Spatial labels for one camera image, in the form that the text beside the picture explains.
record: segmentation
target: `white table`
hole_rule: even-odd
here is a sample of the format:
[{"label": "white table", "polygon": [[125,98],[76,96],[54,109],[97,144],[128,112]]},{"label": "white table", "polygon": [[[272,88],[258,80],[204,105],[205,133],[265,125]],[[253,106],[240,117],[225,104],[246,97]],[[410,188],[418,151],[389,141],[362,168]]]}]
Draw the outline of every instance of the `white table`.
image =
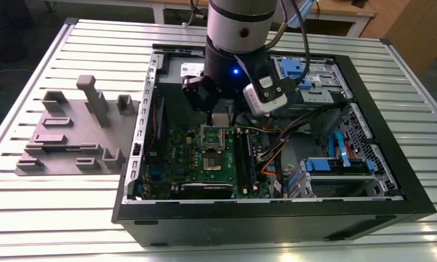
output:
[{"label": "white table", "polygon": [[[68,2],[68,3],[84,3],[84,4],[106,4],[121,5],[128,7],[148,7],[153,11],[154,23],[165,24],[164,10],[165,9],[182,9],[189,10],[188,4],[180,3],[164,3],[144,0],[56,0],[52,2]],[[53,11],[52,4],[45,1],[49,11]],[[198,8],[206,8],[205,5],[198,5]],[[358,37],[369,22],[369,19],[374,16],[372,13],[364,13],[362,10],[357,15],[340,15],[340,14],[324,14],[318,16],[318,20],[342,21],[353,23],[346,33],[348,37]],[[309,14],[308,19],[316,19],[316,14]]]},{"label": "white table", "polygon": [[[298,34],[274,47],[302,51]],[[313,52],[352,58],[437,208],[437,104],[396,51],[374,39],[309,36]],[[105,99],[142,95],[152,44],[202,46],[205,28],[80,20],[64,25],[0,126],[0,259],[41,261],[437,261],[437,214],[354,241],[141,248],[110,222],[118,175],[14,175],[48,90],[84,99],[80,74]]]}]

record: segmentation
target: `black cable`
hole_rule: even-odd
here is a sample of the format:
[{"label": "black cable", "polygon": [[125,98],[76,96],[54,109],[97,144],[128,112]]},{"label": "black cable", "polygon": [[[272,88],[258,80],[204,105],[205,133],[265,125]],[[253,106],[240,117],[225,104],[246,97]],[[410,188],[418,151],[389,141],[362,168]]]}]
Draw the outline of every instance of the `black cable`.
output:
[{"label": "black cable", "polygon": [[286,7],[285,7],[285,4],[284,4],[284,0],[278,0],[278,3],[280,3],[280,7],[282,8],[284,21],[285,21],[285,23],[288,23],[288,11],[286,11]]},{"label": "black cable", "polygon": [[321,7],[318,6],[317,0],[316,0],[316,5],[317,5],[316,20],[318,20],[318,17],[321,16]]},{"label": "black cable", "polygon": [[190,7],[190,16],[189,16],[189,21],[186,24],[184,24],[184,26],[189,26],[192,19],[194,17],[194,10],[197,9],[197,4],[198,4],[198,0],[196,0],[196,5],[192,3],[192,0],[189,0],[189,7]]},{"label": "black cable", "polygon": [[296,4],[296,1],[290,1],[292,3],[292,7],[294,9],[294,13],[296,13],[296,16],[298,18],[298,21],[300,21],[300,27],[301,27],[301,34],[302,34],[302,43],[305,45],[305,53],[306,53],[306,66],[305,66],[305,69],[297,79],[297,83],[300,84],[302,79],[306,77],[306,74],[309,72],[309,65],[310,65],[310,53],[309,53],[309,44],[308,44],[308,35],[306,35],[306,28],[305,28],[305,22],[302,20],[302,16],[301,16],[301,12],[300,12],[300,8]]}]

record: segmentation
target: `label sticker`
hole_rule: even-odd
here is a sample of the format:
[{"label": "label sticker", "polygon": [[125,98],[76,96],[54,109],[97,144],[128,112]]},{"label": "label sticker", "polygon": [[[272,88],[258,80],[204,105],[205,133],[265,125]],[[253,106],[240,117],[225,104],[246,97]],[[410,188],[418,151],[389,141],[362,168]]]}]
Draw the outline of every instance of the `label sticker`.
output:
[{"label": "label sticker", "polygon": [[282,191],[282,185],[278,183],[277,180],[274,182],[274,188],[277,189],[278,193]]},{"label": "label sticker", "polygon": [[266,76],[265,78],[261,78],[260,83],[261,83],[262,88],[270,87],[273,85],[273,81],[272,81],[270,76]]},{"label": "label sticker", "polygon": [[318,78],[318,76],[309,76],[308,78],[309,78],[309,81],[310,82],[320,82],[321,81],[321,79]]},{"label": "label sticker", "polygon": [[204,71],[204,64],[201,63],[182,63],[180,76],[184,77],[186,75],[200,76]]}]

